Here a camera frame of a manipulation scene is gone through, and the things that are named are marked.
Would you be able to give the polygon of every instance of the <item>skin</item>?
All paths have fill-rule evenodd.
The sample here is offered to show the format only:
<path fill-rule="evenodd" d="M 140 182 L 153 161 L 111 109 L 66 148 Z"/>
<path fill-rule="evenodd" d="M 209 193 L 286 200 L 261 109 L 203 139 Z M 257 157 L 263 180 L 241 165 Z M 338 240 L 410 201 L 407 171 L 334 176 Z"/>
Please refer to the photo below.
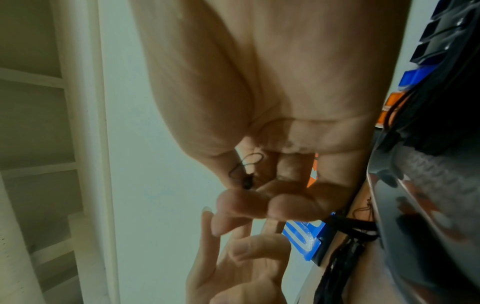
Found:
<path fill-rule="evenodd" d="M 186 280 L 187 304 L 287 304 L 282 277 L 291 245 L 283 225 L 267 221 L 260 235 L 247 224 L 233 231 L 219 256 L 220 238 L 212 234 L 213 213 L 201 216 L 198 254 Z"/>
<path fill-rule="evenodd" d="M 172 135 L 227 190 L 212 231 L 323 219 L 353 195 L 401 45 L 408 0 L 131 0 Z M 257 191 L 241 189 L 242 156 Z M 315 153 L 318 181 L 306 188 Z"/>

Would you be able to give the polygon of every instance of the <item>black thread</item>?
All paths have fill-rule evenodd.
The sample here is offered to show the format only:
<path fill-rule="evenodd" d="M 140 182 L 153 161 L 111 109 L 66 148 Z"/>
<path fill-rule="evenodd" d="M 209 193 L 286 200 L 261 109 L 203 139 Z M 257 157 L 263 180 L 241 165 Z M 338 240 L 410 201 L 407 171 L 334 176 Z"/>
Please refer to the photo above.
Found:
<path fill-rule="evenodd" d="M 246 159 L 247 157 L 250 157 L 250 156 L 253 156 L 253 155 L 260 155 L 260 159 L 259 159 L 258 161 L 256 161 L 256 162 L 248 163 L 248 164 L 245 164 L 245 165 L 244 165 L 245 159 Z M 232 177 L 232 173 L 235 172 L 235 170 L 237 170 L 238 168 L 240 168 L 240 166 L 243 166 L 243 167 L 245 168 L 246 166 L 256 165 L 256 164 L 260 163 L 263 159 L 264 159 L 264 155 L 261 154 L 261 153 L 259 153 L 259 152 L 251 153 L 251 154 L 245 156 L 245 157 L 241 160 L 240 163 L 238 163 L 237 165 L 235 165 L 235 167 L 233 167 L 233 169 L 230 170 L 230 172 L 228 173 L 228 177 L 234 179 L 234 178 Z M 245 190 L 250 190 L 250 189 L 252 189 L 253 186 L 254 186 L 254 174 L 253 174 L 253 173 L 248 174 L 241 182 L 242 182 L 242 188 L 243 188 L 243 189 L 245 189 Z"/>

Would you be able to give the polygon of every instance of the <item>person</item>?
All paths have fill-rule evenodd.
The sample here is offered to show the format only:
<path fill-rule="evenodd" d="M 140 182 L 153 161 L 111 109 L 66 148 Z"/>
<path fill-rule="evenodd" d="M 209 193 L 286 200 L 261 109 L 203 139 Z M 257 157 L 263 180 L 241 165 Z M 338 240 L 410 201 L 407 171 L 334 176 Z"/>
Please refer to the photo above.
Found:
<path fill-rule="evenodd" d="M 236 228 L 220 252 L 212 234 L 213 213 L 201 215 L 200 246 L 186 280 L 187 304 L 287 304 L 282 277 L 291 244 L 268 220 L 261 234 L 250 236 L 251 223 Z"/>
<path fill-rule="evenodd" d="M 130 0 L 155 101 L 227 190 L 219 236 L 253 218 L 311 221 L 364 174 L 409 0 Z M 256 191 L 234 172 L 253 152 Z M 306 188 L 314 155 L 318 180 Z"/>

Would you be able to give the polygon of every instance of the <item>fingernail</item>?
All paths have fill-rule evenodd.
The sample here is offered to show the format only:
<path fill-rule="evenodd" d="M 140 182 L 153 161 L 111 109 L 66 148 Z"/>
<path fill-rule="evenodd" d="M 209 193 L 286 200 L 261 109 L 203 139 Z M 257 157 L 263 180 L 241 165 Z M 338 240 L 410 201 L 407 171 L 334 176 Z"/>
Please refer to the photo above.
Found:
<path fill-rule="evenodd" d="M 229 304 L 229 299 L 226 295 L 218 295 L 210 301 L 210 304 Z"/>
<path fill-rule="evenodd" d="M 234 256 L 241 257 L 249 251 L 249 244 L 246 242 L 239 241 L 238 243 L 233 244 L 231 252 Z"/>

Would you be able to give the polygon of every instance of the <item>pinky finger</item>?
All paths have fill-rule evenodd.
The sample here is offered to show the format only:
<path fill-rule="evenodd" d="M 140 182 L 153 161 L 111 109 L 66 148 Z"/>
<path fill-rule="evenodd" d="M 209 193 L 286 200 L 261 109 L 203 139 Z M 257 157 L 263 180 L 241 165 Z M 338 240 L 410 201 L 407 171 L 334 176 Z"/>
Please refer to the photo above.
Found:
<path fill-rule="evenodd" d="M 287 304 L 287 301 L 280 287 L 269 279 L 261 279 L 222 291 L 210 304 Z"/>

